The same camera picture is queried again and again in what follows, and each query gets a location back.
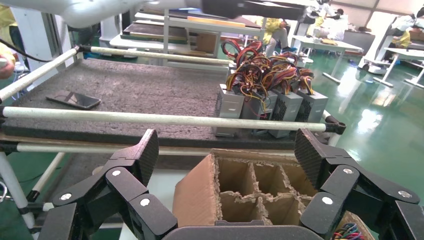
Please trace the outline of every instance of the gray power supply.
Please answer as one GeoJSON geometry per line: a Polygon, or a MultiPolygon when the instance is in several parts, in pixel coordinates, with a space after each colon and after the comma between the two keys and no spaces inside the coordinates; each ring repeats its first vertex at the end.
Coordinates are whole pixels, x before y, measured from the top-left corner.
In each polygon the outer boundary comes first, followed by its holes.
{"type": "MultiPolygon", "coordinates": [[[[245,96],[236,95],[233,91],[227,91],[225,84],[219,85],[219,92],[215,103],[215,117],[223,119],[239,119],[242,112],[245,96]]],[[[234,137],[237,128],[213,127],[217,137],[234,137]]]]}
{"type": "Polygon", "coordinates": [[[317,91],[308,95],[306,90],[298,90],[297,95],[303,98],[302,105],[296,117],[296,122],[319,123],[326,109],[328,97],[317,91]]]}
{"type": "MultiPolygon", "coordinates": [[[[276,90],[272,91],[277,94],[278,98],[275,103],[271,120],[294,122],[302,105],[303,98],[294,92],[284,95],[276,90]]],[[[289,130],[268,130],[268,132],[277,139],[287,137],[290,133],[289,130]]]]}
{"type": "MultiPolygon", "coordinates": [[[[277,95],[269,91],[268,97],[264,100],[266,109],[263,109],[261,101],[252,98],[250,101],[244,103],[243,110],[241,111],[241,118],[250,120],[271,120],[276,101],[277,95]]],[[[267,129],[253,129],[252,134],[260,135],[267,131],[267,129]]]]}

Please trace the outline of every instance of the black smartphone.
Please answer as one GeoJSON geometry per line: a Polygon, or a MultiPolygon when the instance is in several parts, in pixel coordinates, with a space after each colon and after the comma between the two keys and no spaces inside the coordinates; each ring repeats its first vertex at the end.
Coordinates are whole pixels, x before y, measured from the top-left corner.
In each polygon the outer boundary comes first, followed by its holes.
{"type": "Polygon", "coordinates": [[[46,96],[47,100],[69,105],[82,110],[90,110],[100,104],[100,99],[86,96],[73,91],[60,90],[53,95],[46,96]]]}

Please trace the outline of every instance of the person's hand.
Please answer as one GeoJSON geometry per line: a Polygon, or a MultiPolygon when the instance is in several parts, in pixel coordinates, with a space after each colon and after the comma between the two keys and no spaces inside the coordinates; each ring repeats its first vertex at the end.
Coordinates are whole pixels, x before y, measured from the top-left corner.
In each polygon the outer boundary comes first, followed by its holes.
{"type": "Polygon", "coordinates": [[[6,59],[7,61],[6,66],[0,68],[0,79],[8,79],[10,76],[12,76],[13,71],[15,70],[15,64],[13,61],[4,57],[3,55],[0,55],[0,58],[6,59]]]}

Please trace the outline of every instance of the cardboard box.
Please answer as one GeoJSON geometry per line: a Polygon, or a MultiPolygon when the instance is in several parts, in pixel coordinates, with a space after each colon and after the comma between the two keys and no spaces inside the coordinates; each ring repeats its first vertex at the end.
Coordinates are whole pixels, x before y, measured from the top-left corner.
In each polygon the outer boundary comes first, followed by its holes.
{"type": "Polygon", "coordinates": [[[196,39],[196,44],[197,44],[196,50],[200,52],[213,54],[215,52],[216,41],[217,41],[217,36],[214,34],[199,33],[196,39]]]}
{"type": "MultiPolygon", "coordinates": [[[[317,191],[294,157],[214,149],[175,187],[178,226],[213,226],[215,221],[298,225],[317,191]]],[[[374,239],[361,219],[346,212],[374,239]]]]}

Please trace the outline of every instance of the green floor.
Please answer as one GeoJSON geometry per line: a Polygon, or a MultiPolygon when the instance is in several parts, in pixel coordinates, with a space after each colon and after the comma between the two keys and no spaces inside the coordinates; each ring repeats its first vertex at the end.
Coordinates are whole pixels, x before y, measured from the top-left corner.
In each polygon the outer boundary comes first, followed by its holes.
{"type": "MultiPolygon", "coordinates": [[[[422,169],[424,169],[424,90],[402,80],[406,73],[418,75],[419,71],[406,66],[396,66],[388,82],[394,88],[369,83],[372,75],[359,72],[343,59],[336,74],[341,79],[337,85],[322,76],[331,73],[336,63],[334,56],[316,53],[314,63],[307,66],[316,78],[315,91],[329,97],[327,111],[347,125],[338,147],[346,149],[358,163],[369,171],[403,185],[424,199],[422,169]]],[[[52,153],[13,153],[10,156],[20,181],[42,173],[54,158],[52,153]]],[[[27,194],[36,180],[22,183],[27,194]]],[[[94,239],[116,240],[119,231],[101,230],[94,239]]],[[[14,203],[0,204],[0,240],[30,240],[14,203]]]]}

